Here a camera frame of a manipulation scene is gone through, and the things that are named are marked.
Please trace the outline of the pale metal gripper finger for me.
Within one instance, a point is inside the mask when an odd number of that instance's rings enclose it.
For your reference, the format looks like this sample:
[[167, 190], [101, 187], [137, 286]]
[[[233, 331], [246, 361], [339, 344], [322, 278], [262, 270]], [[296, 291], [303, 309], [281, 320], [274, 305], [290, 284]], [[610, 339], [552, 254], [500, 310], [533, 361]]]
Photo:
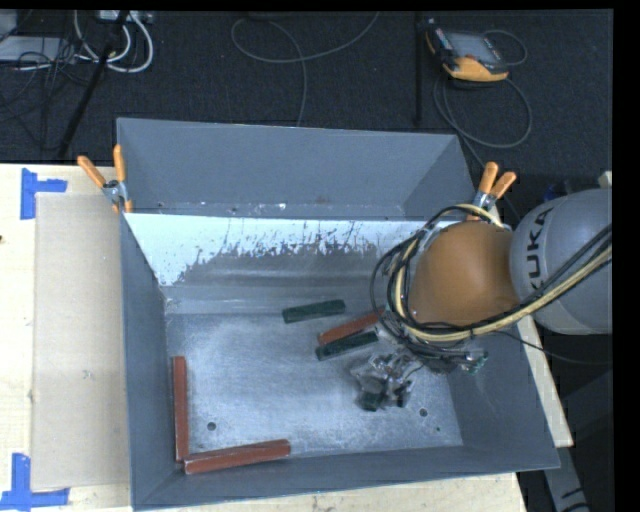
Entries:
[[374, 354], [364, 363], [354, 366], [350, 373], [365, 393], [386, 395], [397, 383], [395, 356]]
[[415, 370], [409, 370], [398, 377], [390, 377], [386, 384], [388, 406], [404, 408], [408, 405], [414, 387]]

